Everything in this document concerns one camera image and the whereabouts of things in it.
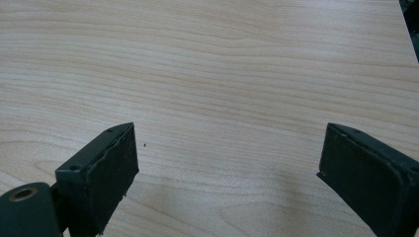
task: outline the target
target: dark green plastic part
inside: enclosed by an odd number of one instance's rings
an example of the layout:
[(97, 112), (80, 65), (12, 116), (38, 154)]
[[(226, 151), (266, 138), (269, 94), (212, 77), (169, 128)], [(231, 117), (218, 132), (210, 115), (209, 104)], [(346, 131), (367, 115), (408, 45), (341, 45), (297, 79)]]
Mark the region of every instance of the dark green plastic part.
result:
[(56, 169), (59, 194), (74, 216), (68, 222), (71, 236), (102, 234), (136, 173), (133, 123), (102, 132)]
[(412, 237), (419, 224), (419, 163), (373, 137), (329, 123), (317, 176), (378, 237)]
[(27, 184), (0, 197), (1, 237), (59, 235), (49, 185)]

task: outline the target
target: wooden table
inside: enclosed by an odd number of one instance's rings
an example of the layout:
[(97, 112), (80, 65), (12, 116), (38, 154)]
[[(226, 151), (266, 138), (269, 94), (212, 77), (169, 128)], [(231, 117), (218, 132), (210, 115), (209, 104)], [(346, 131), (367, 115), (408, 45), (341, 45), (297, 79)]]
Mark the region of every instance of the wooden table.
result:
[(419, 158), (397, 0), (0, 1), (0, 192), (133, 121), (105, 236), (375, 236), (315, 177), (326, 124)]

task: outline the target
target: round hole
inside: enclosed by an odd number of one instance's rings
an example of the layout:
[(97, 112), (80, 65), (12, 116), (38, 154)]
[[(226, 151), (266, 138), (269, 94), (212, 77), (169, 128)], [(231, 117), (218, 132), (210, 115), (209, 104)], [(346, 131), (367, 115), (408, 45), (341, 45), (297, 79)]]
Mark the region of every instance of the round hole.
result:
[(77, 171), (77, 170), (80, 170), (80, 165), (72, 165), (72, 166), (70, 166), (70, 171)]
[(9, 196), (9, 201), (21, 201), (28, 199), (34, 196), (37, 191), (38, 190), (36, 188), (24, 188), (22, 190), (18, 190)]

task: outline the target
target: black object in corner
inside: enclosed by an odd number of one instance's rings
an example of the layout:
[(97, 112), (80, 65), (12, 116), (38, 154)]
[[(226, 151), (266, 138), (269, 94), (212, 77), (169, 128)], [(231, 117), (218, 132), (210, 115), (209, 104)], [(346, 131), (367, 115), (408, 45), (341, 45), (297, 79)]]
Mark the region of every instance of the black object in corner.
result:
[(399, 3), (419, 61), (419, 0), (399, 0)]
[(419, 225), (419, 163), (371, 136), (329, 123), (317, 176), (378, 237), (412, 237)]

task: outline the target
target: screw hole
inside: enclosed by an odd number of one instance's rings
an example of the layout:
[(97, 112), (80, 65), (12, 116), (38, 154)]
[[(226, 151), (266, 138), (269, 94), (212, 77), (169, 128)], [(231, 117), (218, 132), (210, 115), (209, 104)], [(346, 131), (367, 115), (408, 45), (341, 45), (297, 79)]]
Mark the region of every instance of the screw hole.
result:
[(9, 197), (9, 201), (21, 201), (34, 196), (37, 193), (36, 188), (25, 188), (12, 193)]
[(72, 166), (70, 166), (70, 171), (77, 171), (77, 170), (80, 170), (80, 165), (72, 165)]

